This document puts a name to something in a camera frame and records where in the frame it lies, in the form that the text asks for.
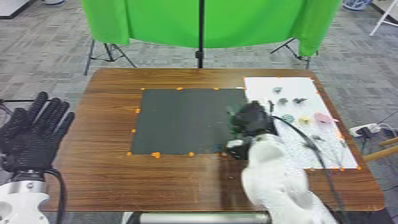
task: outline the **green backdrop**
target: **green backdrop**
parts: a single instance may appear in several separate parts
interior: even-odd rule
[[[97,41],[129,38],[197,47],[198,0],[81,0]],[[301,56],[319,48],[341,0],[206,0],[206,48],[300,40]]]

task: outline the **black cable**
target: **black cable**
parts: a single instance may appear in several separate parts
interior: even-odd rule
[[[65,214],[65,201],[67,201],[65,182],[63,182],[63,178],[62,178],[62,175],[60,175],[60,172],[56,169],[46,170],[44,173],[53,175],[53,177],[58,180],[60,192],[58,192],[58,211],[56,211],[56,222],[55,223],[62,224],[63,214]]]
[[[376,124],[380,124],[394,115],[396,115],[398,111],[376,122]]]
[[[389,191],[389,190],[392,190],[396,187],[398,187],[398,185],[396,185],[394,187],[387,188],[387,189],[385,189],[385,190],[381,190],[381,191]]]
[[[365,143],[367,143],[367,138],[364,138],[364,140],[362,140],[360,154],[364,154],[364,147],[365,147]]]
[[[342,214],[342,223],[349,224],[349,219],[348,219],[348,215],[346,215],[346,211],[344,211],[344,203],[342,203],[337,191],[335,191],[333,182],[332,182],[332,176],[330,176],[330,173],[326,171],[326,166],[325,166],[323,158],[321,158],[321,155],[319,155],[319,153],[321,153],[319,152],[319,148],[317,148],[310,138],[307,137],[307,135],[303,134],[300,129],[289,124],[289,122],[284,121],[284,119],[280,117],[277,117],[277,116],[271,116],[271,118],[275,118],[278,121],[282,121],[282,123],[294,130],[296,134],[300,135],[301,139],[305,140],[305,144],[307,144],[305,147],[310,148],[312,151],[314,151],[316,159],[317,159],[317,162],[319,162],[319,165],[321,165],[321,168],[323,168],[323,174],[325,174],[325,177],[326,177],[326,183],[328,183],[330,192],[332,192],[333,199],[335,199],[335,202],[337,202],[339,212]]]

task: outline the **wooden table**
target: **wooden table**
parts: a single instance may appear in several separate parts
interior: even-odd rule
[[[305,70],[275,69],[101,69],[92,77],[76,121],[56,157],[69,191],[67,211],[254,211],[239,172],[245,161],[216,155],[172,156],[154,159],[129,155],[134,109],[142,88],[234,88],[243,77],[309,77],[335,119],[341,120],[314,74]],[[339,130],[360,170],[333,171],[335,189],[348,211],[383,208],[383,196],[358,150],[341,124]],[[307,171],[310,190],[335,208],[321,171]],[[49,180],[56,210],[56,183]]]

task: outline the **black mat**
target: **black mat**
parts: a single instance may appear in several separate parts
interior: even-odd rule
[[[230,140],[227,107],[245,104],[239,89],[145,90],[133,154],[214,153]]]

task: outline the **white sheet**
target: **white sheet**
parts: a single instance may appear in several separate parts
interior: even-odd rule
[[[277,94],[273,88],[282,87],[282,91]],[[355,169],[357,162],[346,147],[344,140],[339,138],[339,130],[335,123],[319,123],[314,120],[314,113],[323,113],[330,116],[326,106],[321,97],[316,93],[312,80],[309,78],[268,78],[268,77],[248,77],[245,78],[245,95],[246,99],[257,100],[266,110],[268,100],[271,100],[273,115],[282,116],[284,114],[293,115],[293,125],[301,130],[305,135],[317,135],[321,141],[314,141],[321,150],[323,161],[326,168]],[[278,105],[277,101],[280,98],[287,99],[286,105]],[[294,98],[305,98],[307,101],[301,104],[293,103]],[[310,118],[309,124],[298,121],[298,118],[305,116]],[[303,139],[296,132],[291,130],[280,121],[275,121],[277,131],[286,144],[286,156],[294,163],[298,168],[321,168],[314,153],[310,149],[301,147]]]

